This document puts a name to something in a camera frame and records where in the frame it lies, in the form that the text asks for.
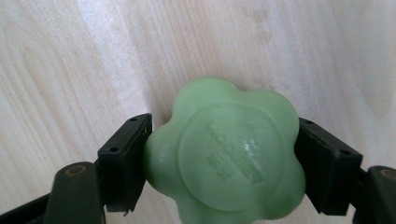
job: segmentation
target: flower-shaped soap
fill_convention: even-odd
[[[299,120],[274,91],[239,91],[199,77],[148,139],[146,178],[173,198],[184,224],[244,224],[289,214],[304,196],[294,155]]]

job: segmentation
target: embossed circle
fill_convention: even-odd
[[[276,125],[243,105],[217,105],[196,114],[178,146],[185,185],[197,200],[221,211],[240,211],[270,198],[283,166]]]

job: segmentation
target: wooden surface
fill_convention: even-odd
[[[95,161],[121,124],[171,117],[177,92],[202,75],[285,94],[364,154],[396,167],[396,2],[0,2],[0,213],[50,191],[55,173]],[[316,214],[255,223],[350,223]],[[149,184],[134,213],[108,223],[179,223]]]

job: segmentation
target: green soap bar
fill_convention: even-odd
[[[184,224],[244,224],[289,214],[304,197],[294,155],[299,120],[275,91],[240,91],[199,77],[148,139],[148,182],[177,203]]]

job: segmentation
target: clamp jaw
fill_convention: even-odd
[[[0,223],[106,223],[104,205],[108,212],[134,211],[146,182],[142,152],[151,133],[150,114],[128,119],[95,163],[64,167],[50,194],[3,214]],[[396,224],[396,170],[363,171],[358,151],[307,119],[300,119],[294,152],[304,168],[305,194],[319,213],[344,216],[351,203],[355,224]]]

